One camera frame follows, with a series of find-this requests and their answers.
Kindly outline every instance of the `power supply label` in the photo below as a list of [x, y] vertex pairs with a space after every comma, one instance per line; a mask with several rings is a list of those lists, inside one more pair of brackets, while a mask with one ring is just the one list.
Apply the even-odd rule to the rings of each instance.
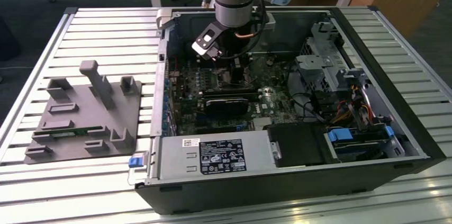
[[198, 152], [204, 175], [246, 171], [241, 139], [200, 142]]

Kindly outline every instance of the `circuit board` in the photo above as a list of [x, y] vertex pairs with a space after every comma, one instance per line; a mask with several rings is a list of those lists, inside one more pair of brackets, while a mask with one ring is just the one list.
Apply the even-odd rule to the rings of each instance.
[[[224, 69], [198, 68], [189, 62], [173, 77], [173, 102], [177, 135], [196, 135], [256, 130], [253, 120], [269, 118], [270, 123], [296, 122], [297, 115], [284, 84], [282, 63], [268, 55], [253, 56], [244, 70], [244, 80], [225, 83]], [[258, 99], [249, 101], [245, 114], [212, 118], [202, 112], [202, 94], [228, 88], [256, 89]]]

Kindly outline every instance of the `aluminum extrusion table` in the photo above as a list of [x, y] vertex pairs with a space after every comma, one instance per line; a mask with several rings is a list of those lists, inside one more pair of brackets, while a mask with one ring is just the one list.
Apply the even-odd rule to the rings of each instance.
[[[452, 92], [378, 11], [341, 8], [370, 53], [438, 143], [452, 156]], [[0, 222], [28, 223], [442, 223], [452, 217], [452, 159], [374, 191], [249, 207], [160, 216], [128, 181], [128, 156], [25, 165], [24, 153], [49, 98], [53, 77], [85, 84], [96, 59], [109, 82], [144, 83], [137, 152], [149, 149], [157, 61], [157, 8], [66, 10], [0, 128]], [[350, 59], [357, 65], [353, 54]], [[137, 170], [134, 179], [145, 177]]]

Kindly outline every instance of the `blue latch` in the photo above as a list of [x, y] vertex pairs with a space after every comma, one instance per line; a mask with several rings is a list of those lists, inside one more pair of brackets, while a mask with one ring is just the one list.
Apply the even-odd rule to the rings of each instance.
[[388, 133], [389, 138], [392, 138], [396, 135], [392, 127], [386, 126], [386, 127], [384, 127], [384, 129], [385, 129], [385, 131]]
[[352, 140], [353, 136], [349, 129], [333, 129], [328, 132], [328, 138], [330, 142]]
[[134, 168], [134, 167], [142, 167], [144, 163], [144, 156], [141, 157], [132, 157], [129, 160], [128, 160], [128, 167], [129, 168]]

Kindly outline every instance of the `gray carpet floor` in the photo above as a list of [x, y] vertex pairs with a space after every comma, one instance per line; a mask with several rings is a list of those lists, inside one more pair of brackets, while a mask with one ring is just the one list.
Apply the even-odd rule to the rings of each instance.
[[[162, 0], [162, 6], [197, 6], [201, 0]], [[66, 7], [146, 7], [149, 0], [0, 0], [4, 18], [20, 42], [21, 54], [0, 61], [0, 124], [16, 100], [32, 67], [45, 48]], [[409, 39], [416, 50], [452, 86], [452, 0], [441, 0], [438, 7]]]

